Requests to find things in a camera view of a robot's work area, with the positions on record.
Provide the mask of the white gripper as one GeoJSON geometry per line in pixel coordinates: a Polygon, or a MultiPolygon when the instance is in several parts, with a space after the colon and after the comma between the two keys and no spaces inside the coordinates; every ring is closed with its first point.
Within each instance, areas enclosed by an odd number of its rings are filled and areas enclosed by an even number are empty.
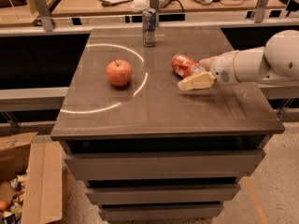
{"type": "Polygon", "coordinates": [[[205,58],[199,61],[199,64],[205,68],[206,71],[195,73],[189,77],[183,78],[178,83],[178,88],[182,91],[201,90],[211,88],[215,82],[215,78],[220,85],[234,85],[239,81],[235,75],[234,61],[237,50],[225,52],[220,56],[205,58]]]}

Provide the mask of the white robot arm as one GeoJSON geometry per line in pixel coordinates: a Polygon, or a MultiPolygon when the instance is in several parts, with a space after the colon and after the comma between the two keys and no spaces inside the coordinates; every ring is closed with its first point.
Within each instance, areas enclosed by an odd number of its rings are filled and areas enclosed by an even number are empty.
{"type": "Polygon", "coordinates": [[[286,30],[273,35],[265,46],[234,50],[202,59],[200,69],[185,78],[182,91],[208,89],[214,83],[234,85],[242,82],[277,85],[299,80],[299,32],[286,30]]]}

